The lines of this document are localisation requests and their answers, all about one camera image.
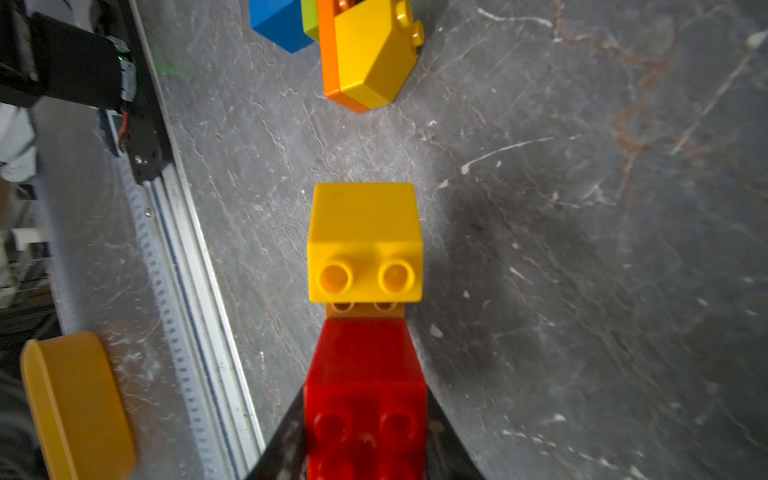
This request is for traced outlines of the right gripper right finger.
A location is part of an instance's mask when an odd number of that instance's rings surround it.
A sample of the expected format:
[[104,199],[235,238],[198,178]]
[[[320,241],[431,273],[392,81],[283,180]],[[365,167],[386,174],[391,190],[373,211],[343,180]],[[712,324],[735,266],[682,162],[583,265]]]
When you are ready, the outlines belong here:
[[430,388],[427,388],[425,479],[485,480]]

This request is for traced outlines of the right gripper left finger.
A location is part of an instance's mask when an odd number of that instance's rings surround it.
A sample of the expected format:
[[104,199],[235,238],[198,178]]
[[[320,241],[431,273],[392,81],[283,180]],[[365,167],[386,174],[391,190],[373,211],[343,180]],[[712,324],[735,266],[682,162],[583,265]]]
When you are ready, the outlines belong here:
[[307,479],[304,394],[300,388],[246,480]]

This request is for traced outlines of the brown lego plate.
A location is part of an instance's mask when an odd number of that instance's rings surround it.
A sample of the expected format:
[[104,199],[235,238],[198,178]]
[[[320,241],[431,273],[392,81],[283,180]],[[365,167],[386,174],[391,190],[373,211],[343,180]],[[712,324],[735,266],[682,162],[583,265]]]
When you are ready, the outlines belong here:
[[403,303],[328,303],[325,305],[325,319],[331,318],[404,318]]

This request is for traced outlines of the blue lego block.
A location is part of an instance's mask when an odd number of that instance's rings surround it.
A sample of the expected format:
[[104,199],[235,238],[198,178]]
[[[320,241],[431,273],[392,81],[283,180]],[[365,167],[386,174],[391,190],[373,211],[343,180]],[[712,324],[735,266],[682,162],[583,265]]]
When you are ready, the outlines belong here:
[[314,40],[303,30],[300,0],[249,0],[252,29],[289,53],[296,53]]

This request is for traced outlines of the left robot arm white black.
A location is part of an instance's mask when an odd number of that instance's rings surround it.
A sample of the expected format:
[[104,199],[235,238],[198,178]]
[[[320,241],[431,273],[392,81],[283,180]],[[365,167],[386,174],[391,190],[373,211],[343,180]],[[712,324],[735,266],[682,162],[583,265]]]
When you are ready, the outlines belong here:
[[1,3],[2,103],[30,108],[50,97],[119,110],[137,89],[137,67],[122,39],[29,15],[19,1]]

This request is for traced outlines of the red lego brick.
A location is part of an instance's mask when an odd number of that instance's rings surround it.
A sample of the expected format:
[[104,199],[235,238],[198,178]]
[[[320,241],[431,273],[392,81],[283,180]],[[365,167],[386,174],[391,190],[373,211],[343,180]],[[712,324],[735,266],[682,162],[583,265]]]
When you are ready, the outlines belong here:
[[423,478],[427,385],[405,320],[326,320],[304,417],[309,478]]

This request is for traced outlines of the yellow lego brick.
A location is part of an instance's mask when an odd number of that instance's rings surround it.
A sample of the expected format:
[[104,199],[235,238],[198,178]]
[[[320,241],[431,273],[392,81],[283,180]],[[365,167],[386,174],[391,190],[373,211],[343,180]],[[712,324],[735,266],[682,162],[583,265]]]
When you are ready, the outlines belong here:
[[410,2],[367,0],[334,25],[341,91],[371,110],[392,103],[425,41]]
[[410,183],[320,183],[308,233],[313,303],[417,303],[424,242]]

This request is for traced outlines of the lime green lego plate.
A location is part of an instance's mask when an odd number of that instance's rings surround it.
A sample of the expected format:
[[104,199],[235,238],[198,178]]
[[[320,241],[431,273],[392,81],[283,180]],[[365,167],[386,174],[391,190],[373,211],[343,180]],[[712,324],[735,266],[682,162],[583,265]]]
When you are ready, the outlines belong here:
[[316,0],[301,0],[302,27],[304,33],[319,43],[319,20]]

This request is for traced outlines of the orange 2x4 lego plate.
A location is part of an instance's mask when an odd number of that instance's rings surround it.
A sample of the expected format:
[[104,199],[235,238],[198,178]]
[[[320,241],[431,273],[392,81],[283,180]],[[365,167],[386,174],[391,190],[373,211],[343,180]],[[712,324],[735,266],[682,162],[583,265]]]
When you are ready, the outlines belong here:
[[369,108],[346,95],[340,86],[335,17],[355,5],[355,0],[317,0],[319,44],[325,97],[354,113]]

